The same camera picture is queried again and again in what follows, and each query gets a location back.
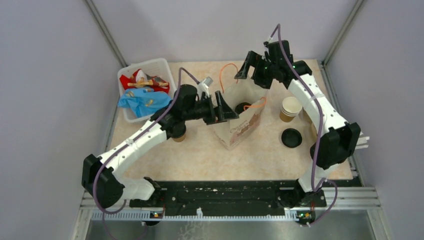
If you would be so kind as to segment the paper takeout bag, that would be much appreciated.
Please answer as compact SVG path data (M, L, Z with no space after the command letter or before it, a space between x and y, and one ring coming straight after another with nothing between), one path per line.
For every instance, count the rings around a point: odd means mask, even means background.
M239 69L234 63L227 63L220 69L219 84L224 100L233 110L240 103L251 104L250 108L239 114L238 119L212 126L222 145L232 150L259 126L262 112L267 104L268 90L256 85L250 76L246 79L234 79L226 70L229 66Z

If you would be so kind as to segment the brown paper cup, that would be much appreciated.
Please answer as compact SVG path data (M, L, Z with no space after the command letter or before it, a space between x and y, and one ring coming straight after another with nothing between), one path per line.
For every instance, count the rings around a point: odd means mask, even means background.
M173 141L180 143L180 142L182 142L186 139L186 133L183 133L182 135L180 135L178 137L173 137L172 139L173 139Z

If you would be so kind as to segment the stack of paper cups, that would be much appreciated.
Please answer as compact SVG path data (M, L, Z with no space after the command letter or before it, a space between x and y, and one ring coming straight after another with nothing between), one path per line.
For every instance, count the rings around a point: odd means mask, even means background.
M286 123L291 122L303 109L300 101L293 96L286 97L280 106L279 118Z

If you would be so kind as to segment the black lid stack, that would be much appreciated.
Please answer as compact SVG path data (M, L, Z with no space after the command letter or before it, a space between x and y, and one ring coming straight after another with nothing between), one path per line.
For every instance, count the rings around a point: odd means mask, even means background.
M301 145L303 138L297 129L287 128L281 134L281 141L288 148L296 148Z

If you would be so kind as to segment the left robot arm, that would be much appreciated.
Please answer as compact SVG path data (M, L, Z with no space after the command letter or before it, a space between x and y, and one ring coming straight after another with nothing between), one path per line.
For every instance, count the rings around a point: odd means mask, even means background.
M154 113L132 136L113 149L83 161L83 188L93 197L96 206L106 212L123 200L141 200L154 207L160 202L160 186L149 177L124 182L123 174L151 148L177 139L186 133L186 121L203 120L206 125L238 119L239 115L225 102L220 91L212 97L190 84L181 85L169 104Z

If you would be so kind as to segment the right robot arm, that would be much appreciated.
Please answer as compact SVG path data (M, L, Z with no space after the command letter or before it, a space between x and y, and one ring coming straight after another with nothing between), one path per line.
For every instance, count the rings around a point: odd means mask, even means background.
M313 71L303 60L294 61L287 40L264 42L263 55L249 51L235 79L248 77L254 68L252 79L264 89L270 89L273 80L282 83L300 102L317 131L316 143L310 147L312 163L297 179L299 189L293 192L293 200L299 206L307 206L323 181L335 168L353 155L361 128L356 122L348 122L332 106L318 87Z

